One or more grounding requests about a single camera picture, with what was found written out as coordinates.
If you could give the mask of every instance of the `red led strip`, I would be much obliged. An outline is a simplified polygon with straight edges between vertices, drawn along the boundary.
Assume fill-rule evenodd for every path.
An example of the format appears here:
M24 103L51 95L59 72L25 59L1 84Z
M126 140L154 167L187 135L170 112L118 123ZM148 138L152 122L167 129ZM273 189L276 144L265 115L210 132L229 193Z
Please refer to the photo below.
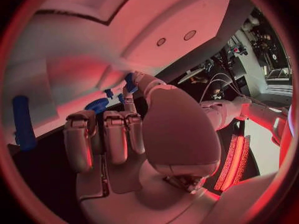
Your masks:
M250 137L232 136L229 151L221 174L214 187L225 191L231 185L240 181L247 163Z

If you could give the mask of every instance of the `circular hole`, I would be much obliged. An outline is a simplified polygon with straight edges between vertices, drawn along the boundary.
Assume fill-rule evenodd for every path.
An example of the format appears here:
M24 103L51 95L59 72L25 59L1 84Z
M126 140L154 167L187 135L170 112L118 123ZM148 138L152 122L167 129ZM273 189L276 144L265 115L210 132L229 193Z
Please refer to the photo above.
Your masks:
M161 38L157 41L157 46L162 46L166 42L166 38Z
M190 40L192 37L194 37L194 35L196 34L195 30L189 31L185 36L184 36L184 40Z

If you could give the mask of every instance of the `red light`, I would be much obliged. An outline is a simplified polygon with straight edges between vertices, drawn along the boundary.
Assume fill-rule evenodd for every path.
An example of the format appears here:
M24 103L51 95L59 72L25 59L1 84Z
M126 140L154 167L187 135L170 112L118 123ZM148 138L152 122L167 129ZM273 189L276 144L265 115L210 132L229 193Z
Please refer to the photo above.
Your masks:
M225 191L240 181L247 163L248 150L249 136L245 138L233 135L224 166L214 187L215 190Z

